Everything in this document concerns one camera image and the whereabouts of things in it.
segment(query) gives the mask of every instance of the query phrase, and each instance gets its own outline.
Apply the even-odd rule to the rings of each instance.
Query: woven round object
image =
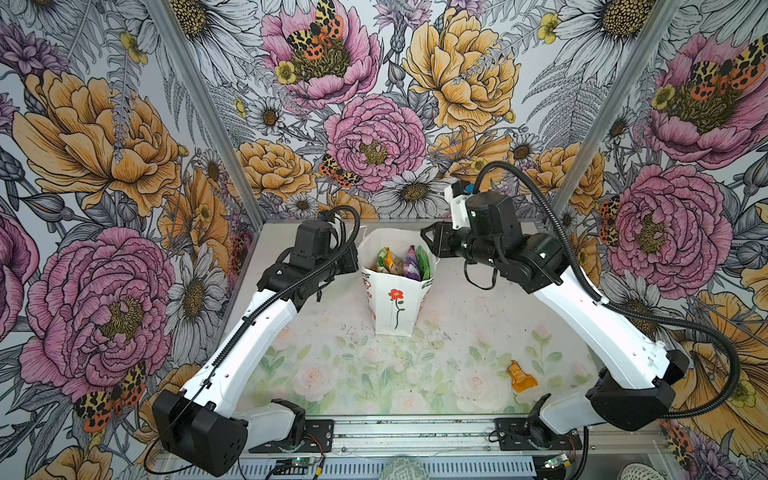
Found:
[[[643,463],[631,463],[619,473],[619,480],[665,480],[664,476]]]
[[[384,468],[381,480],[429,480],[424,468],[413,458],[395,458]]]

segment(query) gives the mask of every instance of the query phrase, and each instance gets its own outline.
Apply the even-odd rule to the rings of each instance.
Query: butterfly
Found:
[[[725,94],[728,88],[745,90],[766,70],[763,60],[768,57],[768,34],[752,42],[738,56],[722,65],[714,61],[697,61],[690,68],[690,81],[694,86],[690,96],[705,101],[715,92]]]
[[[318,0],[315,7],[315,21],[309,30],[299,30],[288,35],[288,45],[307,60],[320,60],[325,48],[331,48],[332,40],[341,38],[344,20],[336,14],[333,0]]]
[[[619,233],[616,230],[614,218],[619,211],[619,196],[614,195],[600,207],[600,216],[603,217],[600,227],[600,241],[609,247],[618,247]]]
[[[331,181],[341,188],[354,187],[362,180],[358,174],[344,171],[336,162],[336,159],[328,154],[323,155],[323,162],[317,170],[326,177],[331,177]]]
[[[106,428],[113,415],[135,407],[147,391],[147,365],[139,362],[125,378],[110,390],[99,390],[82,396],[74,403],[74,411],[83,418],[83,430],[96,433]]]

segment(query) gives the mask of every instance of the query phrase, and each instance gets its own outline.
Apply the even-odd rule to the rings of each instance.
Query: black mounting plate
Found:
[[[525,427],[524,418],[499,418],[495,420],[498,432],[498,447],[502,452],[529,452],[535,450],[565,450],[569,452],[581,450],[581,438],[578,432],[572,430],[570,434],[558,435],[544,449],[534,447],[525,440],[523,435]]]
[[[296,450],[286,450],[280,448],[279,442],[263,443],[248,450],[250,453],[320,453],[320,447],[323,452],[328,453],[333,447],[333,420],[314,420],[307,419],[304,424],[304,434],[310,434],[320,442],[318,446],[315,442],[304,439]]]

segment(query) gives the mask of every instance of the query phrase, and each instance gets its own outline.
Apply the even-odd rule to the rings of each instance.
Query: white paper bag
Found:
[[[400,259],[405,258],[411,245],[421,245],[429,256],[430,277],[417,282],[404,276],[378,273],[370,267],[376,265],[379,251],[388,247]],[[357,247],[357,260],[366,286],[368,305],[371,307],[376,333],[381,335],[413,335],[416,317],[432,286],[438,259],[429,251],[417,230],[377,228]]]

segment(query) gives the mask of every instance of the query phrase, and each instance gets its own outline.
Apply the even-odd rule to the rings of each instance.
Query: floral tabletop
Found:
[[[279,253],[272,238],[286,234],[271,227],[296,225],[267,225],[254,263]],[[538,386],[515,393],[512,360]],[[410,338],[376,335],[359,273],[338,276],[280,332],[238,410],[281,398],[308,415],[527,413],[596,371],[586,344],[546,305],[506,281],[477,290],[460,259],[443,259]]]

